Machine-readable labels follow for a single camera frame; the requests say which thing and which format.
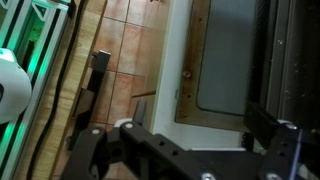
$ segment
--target brown floor tile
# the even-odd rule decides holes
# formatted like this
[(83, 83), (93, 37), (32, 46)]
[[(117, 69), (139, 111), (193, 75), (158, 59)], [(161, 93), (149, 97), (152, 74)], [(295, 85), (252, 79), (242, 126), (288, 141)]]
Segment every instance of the brown floor tile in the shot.
[(99, 127), (99, 128), (106, 129), (107, 124), (103, 124), (103, 123), (90, 123), (90, 124), (89, 124), (89, 127), (90, 127), (90, 128)]
[(127, 22), (143, 26), (146, 4), (149, 0), (130, 0)]
[(129, 7), (129, 0), (108, 0), (104, 17), (126, 21)]
[(103, 18), (94, 51), (103, 50), (111, 53), (107, 67), (110, 71), (117, 70), (123, 32), (123, 22)]
[(117, 73), (108, 124), (115, 124), (117, 120), (128, 117), (132, 84), (132, 75)]
[(157, 30), (166, 31), (169, 11), (170, 11), (170, 1), (162, 1), (161, 3), (159, 3), (158, 13), (155, 17), (156, 24), (154, 26)]
[(107, 124), (107, 126), (106, 126), (106, 131), (107, 131), (107, 132), (110, 132), (112, 129), (113, 129), (113, 125)]
[(144, 17), (143, 17), (143, 27), (148, 27), (148, 21), (150, 21), (150, 15), (152, 12), (156, 12), (156, 8), (158, 7), (159, 3), (153, 2), (146, 2), (146, 6), (144, 9)]
[(120, 163), (118, 171), (119, 171), (118, 179), (125, 179), (125, 180), (136, 180), (137, 179), (130, 172), (130, 170), (122, 163)]
[(119, 176), (119, 163), (111, 164), (105, 179), (118, 179)]
[(142, 28), (142, 37), (138, 45), (138, 57), (135, 64), (134, 75), (147, 76), (150, 57), (152, 57), (153, 34), (149, 28)]
[(94, 107), (91, 122), (107, 123), (116, 73), (106, 71), (100, 92)]
[(141, 35), (142, 28), (140, 26), (126, 24), (119, 58), (119, 72), (135, 74), (135, 66), (139, 57)]
[[(145, 93), (144, 88), (145, 88), (145, 77), (134, 76), (133, 77), (132, 88), (131, 88), (131, 96)], [(129, 109), (129, 114), (128, 114), (128, 116), (130, 118), (133, 117), (133, 114), (134, 114), (134, 111), (136, 109), (137, 103), (141, 99), (142, 98), (131, 98), (131, 100), (130, 100), (130, 109)]]

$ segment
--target screw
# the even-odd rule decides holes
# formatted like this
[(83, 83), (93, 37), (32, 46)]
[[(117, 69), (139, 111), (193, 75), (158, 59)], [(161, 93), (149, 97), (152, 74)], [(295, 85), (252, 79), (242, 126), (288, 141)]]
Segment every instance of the screw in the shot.
[(94, 129), (92, 130), (92, 134), (99, 134), (100, 133), (100, 129)]
[(282, 180), (280, 176), (278, 176), (278, 174), (275, 173), (268, 173), (267, 174), (267, 179), (268, 180)]
[(286, 126), (287, 126), (287, 128), (289, 128), (289, 129), (293, 129), (293, 130), (298, 129), (297, 126), (295, 126), (294, 124), (291, 124), (291, 123), (287, 123)]
[(133, 124), (131, 124), (131, 123), (126, 124), (126, 128), (128, 128), (128, 129), (133, 128)]
[(183, 71), (182, 75), (186, 78), (191, 77), (191, 73), (189, 71)]
[(201, 180), (216, 180), (216, 178), (210, 173), (203, 173)]

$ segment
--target cable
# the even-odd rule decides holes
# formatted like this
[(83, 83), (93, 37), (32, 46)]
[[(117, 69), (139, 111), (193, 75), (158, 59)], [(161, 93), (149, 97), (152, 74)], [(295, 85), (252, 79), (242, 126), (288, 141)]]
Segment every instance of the cable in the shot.
[(66, 52), (66, 56), (65, 56), (65, 58), (63, 60), (63, 64), (62, 64), (62, 67), (61, 67), (61, 70), (60, 70), (60, 74), (59, 74), (59, 77), (58, 77), (58, 81), (57, 81), (57, 85), (56, 85), (56, 89), (55, 89), (54, 100), (53, 100), (53, 105), (52, 105), (52, 109), (51, 109), (51, 112), (50, 112), (50, 116), (48, 118), (48, 121), (47, 121), (44, 129), (41, 132), (41, 135), (40, 135), (40, 137), (38, 139), (38, 142), (37, 142), (36, 147), (34, 149), (34, 152), (32, 154), (31, 161), (30, 161), (29, 168), (28, 168), (27, 180), (31, 180), (32, 179), (34, 165), (35, 165), (36, 159), (38, 157), (39, 150), (41, 148), (41, 145), (42, 145), (42, 142), (43, 142), (44, 138), (46, 137), (46, 134), (47, 134), (48, 130), (51, 127), (51, 124), (52, 124), (52, 122), (54, 120), (54, 117), (56, 115), (56, 112), (57, 112), (60, 91), (61, 91), (61, 87), (62, 87), (62, 83), (63, 83), (63, 77), (64, 77), (64, 74), (65, 74), (68, 62), (69, 62), (69, 58), (70, 58), (70, 55), (71, 55), (71, 52), (72, 52), (72, 49), (73, 49), (74, 42), (75, 42), (77, 34), (78, 34), (80, 20), (81, 20), (81, 14), (82, 14), (82, 10), (83, 10), (83, 7), (85, 5), (85, 2), (86, 2), (86, 0), (81, 0), (81, 2), (79, 4), (77, 17), (76, 17), (76, 22), (75, 22), (75, 25), (74, 25), (74, 28), (73, 28), (71, 39), (70, 39), (70, 44), (68, 46), (68, 49), (67, 49), (67, 52)]

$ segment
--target white wall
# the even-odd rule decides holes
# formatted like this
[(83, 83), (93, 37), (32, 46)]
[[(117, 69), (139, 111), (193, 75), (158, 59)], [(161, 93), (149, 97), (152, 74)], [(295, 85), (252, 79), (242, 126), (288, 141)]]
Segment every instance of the white wall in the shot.
[(238, 147), (240, 133), (174, 122), (176, 90), (180, 78), (188, 34), (192, 0), (171, 0), (165, 50), (153, 112), (152, 133), (161, 133), (185, 149)]

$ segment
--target wooden board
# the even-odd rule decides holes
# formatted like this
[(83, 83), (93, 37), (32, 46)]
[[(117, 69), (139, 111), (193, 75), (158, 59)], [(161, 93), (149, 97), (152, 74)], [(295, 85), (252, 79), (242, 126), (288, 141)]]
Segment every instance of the wooden board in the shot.
[(198, 93), (210, 3), (211, 0), (193, 1), (176, 122), (246, 131), (242, 117), (234, 118), (226, 114), (202, 111), (197, 106), (196, 96)]
[[(79, 5), (80, 0), (75, 0), (75, 2)], [(88, 67), (87, 64), (91, 57), (94, 42), (96, 41), (96, 34), (100, 29), (102, 14), (106, 7), (106, 3), (107, 1), (105, 0), (87, 2), (78, 38), (65, 74), (55, 120), (41, 147), (33, 179), (49, 179), (56, 163), (55, 161), (58, 157), (59, 149), (64, 141), (62, 138), (65, 136), (69, 119), (71, 118), (71, 112), (73, 112)], [(41, 99), (34, 124), (31, 127), (31, 132), (28, 135), (25, 149), (22, 153), (14, 179), (26, 178), (35, 144), (38, 141), (40, 133), (45, 126), (51, 111), (56, 81), (71, 38), (74, 21), (75, 18), (68, 22), (66, 32), (57, 54), (57, 59), (50, 72), (43, 98)]]

